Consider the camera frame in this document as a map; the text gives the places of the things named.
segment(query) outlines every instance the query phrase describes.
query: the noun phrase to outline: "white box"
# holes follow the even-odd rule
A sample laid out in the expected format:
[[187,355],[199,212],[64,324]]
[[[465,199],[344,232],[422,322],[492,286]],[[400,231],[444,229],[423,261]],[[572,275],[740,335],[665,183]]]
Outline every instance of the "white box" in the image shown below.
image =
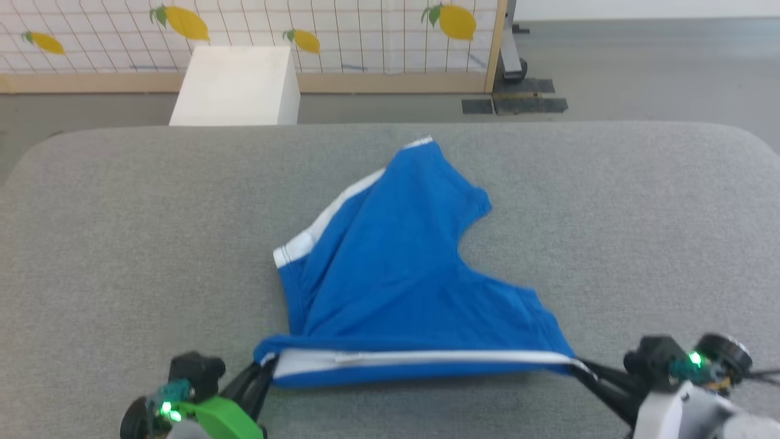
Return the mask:
[[299,104],[290,48],[198,46],[168,125],[295,125]]

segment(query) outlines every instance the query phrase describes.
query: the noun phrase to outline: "gray table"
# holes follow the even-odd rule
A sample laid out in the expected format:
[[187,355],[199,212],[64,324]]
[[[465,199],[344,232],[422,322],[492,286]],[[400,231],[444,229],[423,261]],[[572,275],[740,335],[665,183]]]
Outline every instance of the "gray table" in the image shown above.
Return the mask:
[[[229,375],[286,329],[271,250],[424,134],[491,196],[475,269],[533,287],[578,355],[618,366],[643,334],[708,330],[780,365],[780,159],[682,123],[132,128],[33,148],[0,205],[2,436],[116,437],[127,405],[198,349]],[[780,417],[777,389],[734,399]],[[274,390],[280,439],[619,438],[550,373]]]

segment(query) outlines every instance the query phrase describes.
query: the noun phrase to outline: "lemon decoration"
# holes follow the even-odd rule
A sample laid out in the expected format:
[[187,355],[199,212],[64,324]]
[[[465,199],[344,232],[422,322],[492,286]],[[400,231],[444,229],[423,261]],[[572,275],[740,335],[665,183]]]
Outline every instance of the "lemon decoration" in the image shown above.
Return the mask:
[[290,41],[295,41],[295,44],[309,53],[320,53],[320,40],[317,39],[311,32],[305,30],[288,30],[282,34],[282,39],[287,38]]
[[173,30],[184,38],[209,41],[206,23],[189,9],[163,5],[149,9],[149,20],[153,23],[152,17],[156,17],[163,27],[168,27],[167,23],[170,23]]
[[54,38],[51,35],[39,34],[38,32],[25,32],[22,34],[22,38],[27,40],[28,43],[44,49],[46,52],[65,55],[65,49],[62,48],[62,45],[57,41],[57,38]]
[[431,22],[431,26],[438,20],[444,35],[454,40],[474,39],[474,31],[477,29],[477,21],[468,9],[457,5],[428,6],[423,11],[420,23],[425,21],[425,16]]

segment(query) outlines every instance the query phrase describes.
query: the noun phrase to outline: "wire grid panel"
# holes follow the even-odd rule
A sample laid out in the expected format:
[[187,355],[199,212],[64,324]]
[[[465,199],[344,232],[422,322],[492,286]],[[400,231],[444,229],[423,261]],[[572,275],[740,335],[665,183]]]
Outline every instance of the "wire grid panel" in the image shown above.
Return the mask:
[[498,0],[0,0],[0,73],[184,71],[198,45],[300,73],[486,72]]

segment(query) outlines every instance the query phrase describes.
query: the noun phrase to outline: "blue t-shirt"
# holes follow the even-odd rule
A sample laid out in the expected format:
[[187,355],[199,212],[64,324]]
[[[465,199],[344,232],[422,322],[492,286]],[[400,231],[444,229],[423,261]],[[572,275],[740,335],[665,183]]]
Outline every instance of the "blue t-shirt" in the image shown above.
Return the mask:
[[[430,138],[345,191],[310,229],[276,250],[290,335],[257,346],[341,352],[511,350],[573,356],[533,290],[469,268],[466,229],[491,209]],[[420,362],[301,370],[288,386],[538,369],[506,362]]]

